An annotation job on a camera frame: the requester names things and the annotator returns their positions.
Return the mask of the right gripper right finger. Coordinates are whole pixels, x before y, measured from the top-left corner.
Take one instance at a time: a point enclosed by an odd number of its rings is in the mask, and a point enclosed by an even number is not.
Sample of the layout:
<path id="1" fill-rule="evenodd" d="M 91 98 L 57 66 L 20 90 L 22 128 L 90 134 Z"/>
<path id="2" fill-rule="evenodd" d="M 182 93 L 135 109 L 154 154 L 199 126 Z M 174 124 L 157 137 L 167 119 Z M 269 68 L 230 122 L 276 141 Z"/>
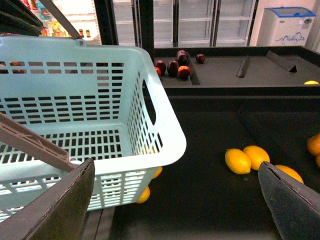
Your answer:
<path id="1" fill-rule="evenodd" d="M 283 240 L 320 238 L 320 194 L 264 161 L 258 180 L 273 222 Z"/>

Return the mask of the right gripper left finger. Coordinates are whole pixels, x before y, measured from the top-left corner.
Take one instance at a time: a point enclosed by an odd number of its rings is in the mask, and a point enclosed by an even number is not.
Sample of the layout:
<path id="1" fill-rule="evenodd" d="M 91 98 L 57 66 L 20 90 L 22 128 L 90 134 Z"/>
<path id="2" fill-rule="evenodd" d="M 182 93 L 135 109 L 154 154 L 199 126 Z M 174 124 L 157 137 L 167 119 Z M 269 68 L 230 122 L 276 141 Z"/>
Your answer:
<path id="1" fill-rule="evenodd" d="M 77 240 L 94 189 L 87 159 L 26 207 L 0 224 L 2 240 Z"/>

